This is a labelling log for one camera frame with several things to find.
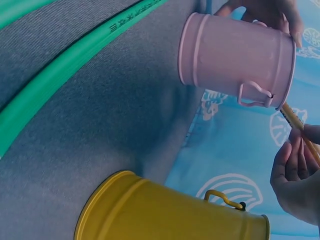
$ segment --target blue fabric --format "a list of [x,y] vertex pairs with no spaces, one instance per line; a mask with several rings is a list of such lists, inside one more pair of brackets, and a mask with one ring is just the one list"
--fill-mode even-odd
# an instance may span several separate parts
[[[320,124],[320,0],[300,0],[298,7],[303,48],[287,102],[303,122]],[[272,240],[318,239],[318,227],[285,213],[269,184],[274,156],[290,130],[274,109],[242,107],[233,96],[206,90],[166,186],[198,198],[217,189],[246,202],[248,211],[268,216]],[[210,201],[223,204],[216,197]]]

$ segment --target bucket handle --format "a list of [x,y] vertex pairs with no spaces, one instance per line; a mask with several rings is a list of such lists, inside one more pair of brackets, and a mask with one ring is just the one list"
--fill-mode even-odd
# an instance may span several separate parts
[[230,201],[230,200],[228,199],[228,197],[227,197],[224,193],[222,193],[222,192],[220,192],[220,191],[217,191],[217,190],[210,189],[210,190],[206,191],[206,192],[205,192],[205,195],[204,195],[204,200],[207,201],[207,202],[209,202],[210,195],[214,195],[214,196],[217,196],[217,197],[222,198],[223,201],[224,201],[227,205],[229,205],[229,206],[231,206],[231,207],[234,207],[234,208],[236,208],[236,209],[238,209],[238,210],[244,210],[244,206],[243,206],[242,204],[237,203],[237,202],[234,202],[234,201]]
[[[258,102],[258,101],[254,101],[251,103],[245,103],[242,101],[242,93],[244,90],[244,86],[245,85],[250,85],[252,87],[254,87],[255,89],[257,89],[260,93],[265,94],[267,96],[267,100],[265,102]],[[274,99],[274,96],[272,95],[271,92],[269,92],[268,90],[263,89],[262,87],[260,87],[256,82],[254,81],[245,81],[240,85],[239,88],[239,94],[238,94],[238,104],[245,106],[245,107],[253,107],[253,106],[259,106],[259,107],[270,107],[272,100]]]

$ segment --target bucket rim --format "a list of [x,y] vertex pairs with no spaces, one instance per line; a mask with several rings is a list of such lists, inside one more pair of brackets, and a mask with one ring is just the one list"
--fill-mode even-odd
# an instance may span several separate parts
[[118,179],[122,178],[123,176],[128,175],[135,175],[133,171],[130,170],[122,170],[117,171],[107,177],[92,193],[92,195],[89,197],[87,202],[85,203],[81,214],[77,220],[75,231],[74,231],[74,240],[80,240],[81,236],[85,230],[86,222],[90,216],[91,211],[95,207],[97,201],[100,199],[100,197],[104,194],[104,192]]
[[182,34],[181,34],[181,38],[180,38],[180,44],[179,44],[179,53],[178,53],[178,72],[179,72],[179,78],[180,81],[184,84],[187,85],[186,82],[184,81],[184,77],[182,75],[182,52],[183,52],[183,48],[184,48],[184,43],[185,43],[185,39],[186,39],[186,34],[187,34],[187,29],[189,26],[189,23],[191,21],[191,19],[193,18],[194,15],[196,15],[197,12],[193,12],[186,20],[183,30],[182,30]]
[[292,82],[294,81],[294,74],[295,74],[295,69],[296,69],[296,62],[297,62],[297,45],[296,42],[294,41],[294,39],[291,37],[291,41],[292,41],[292,67],[291,67],[291,72],[289,75],[289,84],[287,85],[285,94],[283,96],[282,102],[280,103],[280,105],[275,109],[276,111],[280,110],[282,108],[282,106],[285,104],[291,86],[292,86]]

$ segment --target green hose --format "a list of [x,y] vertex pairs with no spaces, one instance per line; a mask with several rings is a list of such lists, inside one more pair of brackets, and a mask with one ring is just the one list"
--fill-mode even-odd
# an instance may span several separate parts
[[0,29],[56,0],[1,0]]
[[142,0],[71,45],[0,112],[0,157],[51,96],[106,45],[167,0]]

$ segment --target finger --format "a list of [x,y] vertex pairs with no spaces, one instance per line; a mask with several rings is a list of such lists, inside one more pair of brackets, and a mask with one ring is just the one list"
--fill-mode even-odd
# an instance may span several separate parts
[[237,3],[233,3],[231,1],[226,2],[216,13],[215,16],[227,17],[229,16],[235,9],[239,8],[240,5]]
[[287,182],[286,179],[286,163],[289,159],[291,153],[291,144],[289,142],[285,142],[280,150],[274,157],[274,162],[271,171],[270,184],[274,191],[277,188]]
[[279,10],[289,22],[289,31],[298,48],[302,47],[304,24],[299,14],[296,0],[277,0]]
[[290,34],[290,31],[289,31],[289,22],[286,18],[286,16],[281,13],[281,16],[280,19],[279,19],[279,26],[278,26],[278,29],[281,30],[282,32],[286,33],[286,34]]
[[299,181],[298,155],[301,144],[300,130],[293,128],[289,136],[291,142],[291,153],[285,165],[285,178],[288,181]]
[[304,125],[303,133],[311,142],[320,144],[320,125]]
[[306,146],[304,146],[304,158],[310,176],[320,169],[320,166],[316,162],[314,156]]
[[255,21],[254,22],[254,24],[258,24],[258,25],[261,25],[261,26],[263,26],[263,27],[268,27],[264,22],[262,22],[262,21]]
[[298,176],[300,179],[306,179],[309,177],[304,151],[304,141],[302,139],[300,140],[300,148],[298,153]]
[[251,12],[249,12],[248,10],[246,10],[241,18],[242,21],[248,22],[248,23],[252,23],[255,20],[255,17],[251,14]]

